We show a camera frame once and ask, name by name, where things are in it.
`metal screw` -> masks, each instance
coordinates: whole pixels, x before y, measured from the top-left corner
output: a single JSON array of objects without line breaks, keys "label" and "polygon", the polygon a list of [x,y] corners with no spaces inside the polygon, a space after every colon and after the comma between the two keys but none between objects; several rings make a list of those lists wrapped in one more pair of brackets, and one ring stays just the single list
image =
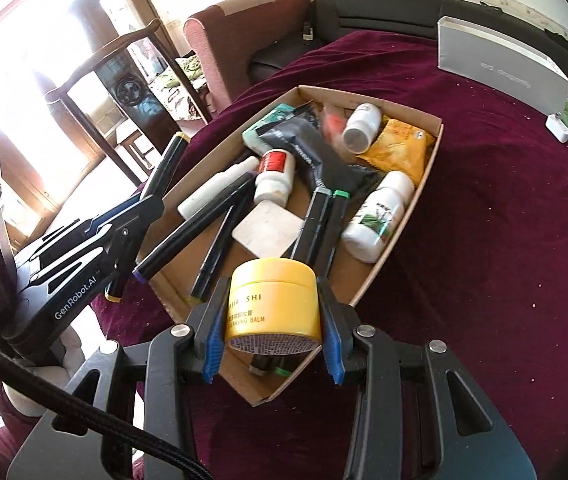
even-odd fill
[{"label": "metal screw", "polygon": [[444,343],[442,339],[433,339],[433,341],[429,343],[429,349],[436,354],[443,354],[446,351],[446,343]]},{"label": "metal screw", "polygon": [[188,325],[175,325],[171,328],[171,334],[175,337],[183,337],[188,335],[190,332],[190,327]]},{"label": "metal screw", "polygon": [[357,327],[357,333],[362,337],[372,337],[375,335],[375,327],[371,325],[360,325]]},{"label": "metal screw", "polygon": [[99,351],[102,354],[108,355],[116,352],[118,348],[119,348],[119,343],[113,339],[109,339],[108,341],[104,341],[99,346]]}]

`white cylindrical bottle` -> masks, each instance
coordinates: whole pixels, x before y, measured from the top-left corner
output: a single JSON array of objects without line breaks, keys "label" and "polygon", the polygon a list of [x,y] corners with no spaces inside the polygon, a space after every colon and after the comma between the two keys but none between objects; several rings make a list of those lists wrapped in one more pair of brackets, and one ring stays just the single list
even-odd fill
[{"label": "white cylindrical bottle", "polygon": [[356,259],[374,264],[411,203],[415,185],[401,171],[388,173],[349,222],[341,240]]},{"label": "white cylindrical bottle", "polygon": [[382,123],[382,112],[375,105],[364,103],[355,108],[346,123],[341,140],[351,153],[364,153],[370,148]]},{"label": "white cylindrical bottle", "polygon": [[205,183],[203,183],[195,192],[190,195],[184,202],[177,206],[177,211],[186,220],[192,217],[197,211],[203,208],[214,197],[216,197],[224,187],[233,183],[248,171],[254,171],[259,166],[259,158],[250,156],[246,160],[232,165],[226,171],[215,173]]},{"label": "white cylindrical bottle", "polygon": [[293,189],[295,176],[295,157],[286,150],[270,150],[264,154],[259,164],[259,174],[255,180],[257,205],[270,200],[278,206],[286,207],[288,195]]}]

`purple tablecloth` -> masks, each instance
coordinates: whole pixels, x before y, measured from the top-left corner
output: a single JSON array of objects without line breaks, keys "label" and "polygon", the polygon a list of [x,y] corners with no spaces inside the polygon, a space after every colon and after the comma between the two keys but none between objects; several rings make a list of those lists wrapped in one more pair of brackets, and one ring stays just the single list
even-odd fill
[{"label": "purple tablecloth", "polygon": [[[433,41],[357,32],[247,91],[195,136],[180,174],[298,84],[443,118],[429,183],[358,313],[397,340],[446,341],[543,476],[568,447],[568,145],[532,108],[438,70]],[[136,283],[94,308],[123,344],[170,325]],[[257,408],[221,378],[191,394],[200,457],[220,480],[341,478],[354,394],[321,360]]]}]

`red sofa armrest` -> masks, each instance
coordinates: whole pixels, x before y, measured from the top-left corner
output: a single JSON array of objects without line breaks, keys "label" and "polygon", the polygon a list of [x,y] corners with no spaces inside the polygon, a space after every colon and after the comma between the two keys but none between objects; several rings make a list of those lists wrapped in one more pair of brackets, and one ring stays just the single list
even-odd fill
[{"label": "red sofa armrest", "polygon": [[310,0],[226,0],[190,16],[184,35],[199,56],[218,111],[251,86],[248,65],[261,48],[301,28]]}]

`bottle with green label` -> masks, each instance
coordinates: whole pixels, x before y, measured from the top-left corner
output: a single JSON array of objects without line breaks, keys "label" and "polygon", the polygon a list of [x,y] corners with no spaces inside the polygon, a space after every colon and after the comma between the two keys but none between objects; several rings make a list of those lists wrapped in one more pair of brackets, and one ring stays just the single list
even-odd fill
[{"label": "bottle with green label", "polygon": [[341,234],[346,250],[356,259],[374,264],[393,237],[414,191],[415,185],[407,174],[388,173]]}]

